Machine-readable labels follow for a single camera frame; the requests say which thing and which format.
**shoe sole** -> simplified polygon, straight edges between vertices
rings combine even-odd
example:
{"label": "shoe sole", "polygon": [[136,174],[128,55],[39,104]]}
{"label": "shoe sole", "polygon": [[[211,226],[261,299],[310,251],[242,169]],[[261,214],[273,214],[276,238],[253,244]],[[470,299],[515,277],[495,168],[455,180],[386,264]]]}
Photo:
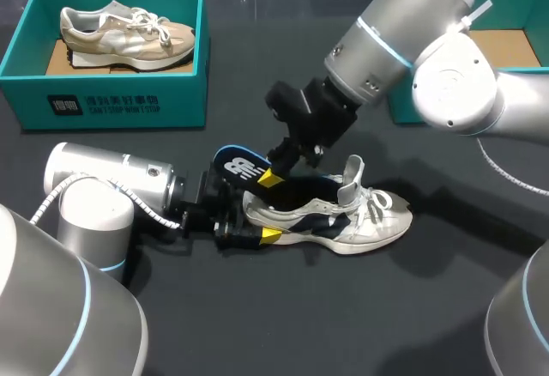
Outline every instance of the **shoe sole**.
{"label": "shoe sole", "polygon": [[132,57],[119,56],[118,54],[87,54],[85,52],[72,52],[69,56],[70,63],[75,68],[96,68],[121,65],[137,71],[158,71],[182,64],[190,57],[194,48],[174,57],[162,60],[138,60]]}
{"label": "shoe sole", "polygon": [[371,252],[372,250],[376,250],[380,247],[392,243],[393,241],[399,239],[405,232],[407,232],[409,228],[410,226],[408,226],[406,230],[395,234],[394,236],[388,237],[385,240],[380,240],[375,243],[363,243],[360,245],[340,243],[338,241],[333,241],[332,239],[325,239],[324,237],[318,236],[303,236],[297,233],[284,233],[275,243],[273,243],[273,245],[289,246],[296,245],[304,241],[309,241],[328,247],[332,252],[335,252],[337,254],[359,254]]}

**shoe box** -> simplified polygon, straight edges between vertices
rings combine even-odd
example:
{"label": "shoe box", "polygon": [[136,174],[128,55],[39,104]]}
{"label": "shoe box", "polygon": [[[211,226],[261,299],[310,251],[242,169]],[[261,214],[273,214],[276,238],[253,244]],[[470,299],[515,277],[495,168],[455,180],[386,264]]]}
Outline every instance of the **shoe box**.
{"label": "shoe box", "polygon": [[0,89],[24,130],[202,127],[209,31],[204,0],[116,0],[193,27],[192,62],[156,72],[75,69],[61,40],[63,7],[112,0],[29,0],[0,64]]}
{"label": "shoe box", "polygon": [[[474,0],[475,7],[486,0]],[[471,38],[495,68],[549,74],[549,0],[492,0],[492,7],[472,25]],[[412,102],[410,72],[389,93],[397,124],[422,123]]]}

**teal shoe box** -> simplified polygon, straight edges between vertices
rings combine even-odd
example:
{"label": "teal shoe box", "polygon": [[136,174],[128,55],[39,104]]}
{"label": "teal shoe box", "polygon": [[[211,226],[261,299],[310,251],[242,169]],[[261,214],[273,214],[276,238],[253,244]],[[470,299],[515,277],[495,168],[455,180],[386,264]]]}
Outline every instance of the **teal shoe box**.
{"label": "teal shoe box", "polygon": [[0,88],[25,130],[200,127],[206,120],[209,32],[204,0],[116,0],[196,31],[192,72],[47,76],[62,7],[112,0],[29,0],[0,64]]}
{"label": "teal shoe box", "polygon": [[[475,7],[478,7],[486,0],[474,1]],[[549,74],[549,0],[492,0],[492,3],[492,7],[473,23],[472,30],[522,30],[537,58],[536,64],[539,65],[539,67],[510,66],[499,69],[530,74]],[[389,93],[390,113],[397,124],[423,123],[413,107],[411,88],[412,75],[408,73],[406,78]]]}

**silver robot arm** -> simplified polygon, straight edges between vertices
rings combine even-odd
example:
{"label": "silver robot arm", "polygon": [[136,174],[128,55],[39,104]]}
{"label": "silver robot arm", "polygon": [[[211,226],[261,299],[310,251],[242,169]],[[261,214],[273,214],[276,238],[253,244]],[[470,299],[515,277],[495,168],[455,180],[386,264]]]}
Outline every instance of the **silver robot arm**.
{"label": "silver robot arm", "polygon": [[328,76],[305,88],[277,82],[266,96],[288,137],[268,152],[284,177],[300,157],[315,167],[357,118],[375,105],[434,40],[471,14],[474,0],[373,0],[325,58]]}
{"label": "silver robot arm", "polygon": [[493,69],[463,33],[435,40],[415,66],[410,91],[429,125],[549,144],[549,77]]}

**white cable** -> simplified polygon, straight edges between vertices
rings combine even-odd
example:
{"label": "white cable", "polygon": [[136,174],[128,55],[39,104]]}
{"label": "white cable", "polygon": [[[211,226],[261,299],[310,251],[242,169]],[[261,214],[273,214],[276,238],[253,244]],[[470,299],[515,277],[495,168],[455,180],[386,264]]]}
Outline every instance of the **white cable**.
{"label": "white cable", "polygon": [[[85,174],[85,173],[78,173],[78,174],[73,174],[72,176],[69,176],[67,179],[65,179],[61,183],[59,183],[57,185],[57,187],[55,189],[53,189],[53,191],[45,198],[44,202],[42,202],[42,204],[40,205],[38,210],[36,210],[36,213],[34,213],[34,216],[30,221],[31,224],[36,224],[40,220],[40,217],[42,217],[42,215],[44,214],[46,209],[48,207],[50,207],[50,204],[57,198],[57,196],[59,196],[59,194],[61,194],[61,192],[64,189],[66,189],[69,185],[72,185],[73,183],[75,183],[77,180],[85,179],[85,178],[89,178],[89,177],[93,177],[93,176],[90,176],[89,174]],[[106,179],[106,181],[108,181],[110,184],[116,186],[119,191],[121,191],[123,194],[128,196],[145,213],[147,213],[147,215],[149,217],[151,217],[152,219],[154,219],[155,221],[160,223],[162,226],[171,228],[173,230],[175,230],[175,229],[179,228],[179,226],[181,226],[179,223],[176,223],[174,221],[169,221],[169,220],[165,219],[164,217],[156,214],[130,188],[126,187],[120,181],[118,181],[114,178]]]}
{"label": "white cable", "polygon": [[38,223],[44,212],[47,210],[48,207],[50,207],[50,204],[53,203],[53,201],[57,198],[57,196],[59,196],[59,194],[61,194],[61,191],[63,191],[69,185],[72,185],[75,181],[84,179],[86,177],[89,176],[83,173],[73,174],[72,176],[69,176],[67,179],[59,183],[56,188],[47,195],[40,207],[38,207],[38,210],[36,210],[36,213],[34,213],[33,218],[31,218],[31,224]]}
{"label": "white cable", "polygon": [[480,139],[477,138],[477,143],[479,144],[479,147],[480,147],[480,151],[482,152],[482,155],[484,156],[484,158],[486,159],[486,161],[488,161],[488,164],[496,171],[498,172],[501,176],[505,177],[508,181],[510,181],[511,183],[515,184],[515,185],[518,185],[520,187],[522,187],[523,189],[526,189],[528,191],[531,191],[533,193],[536,193],[536,194],[540,194],[542,196],[549,196],[549,191],[547,190],[543,190],[543,189],[539,189],[537,187],[534,187],[533,185],[528,185],[526,183],[524,183],[523,181],[517,179],[516,177],[513,177],[511,176],[509,173],[507,173],[505,170],[503,170],[503,168],[501,168],[500,166],[498,166],[494,160],[492,160],[490,158],[490,156],[487,154],[487,152],[484,150],[484,148],[482,147],[482,143],[480,142]]}
{"label": "white cable", "polygon": [[473,22],[483,15],[492,6],[492,0],[484,1],[475,11],[469,15],[465,15],[460,22],[451,26],[447,33],[462,33],[464,30],[469,30]]}

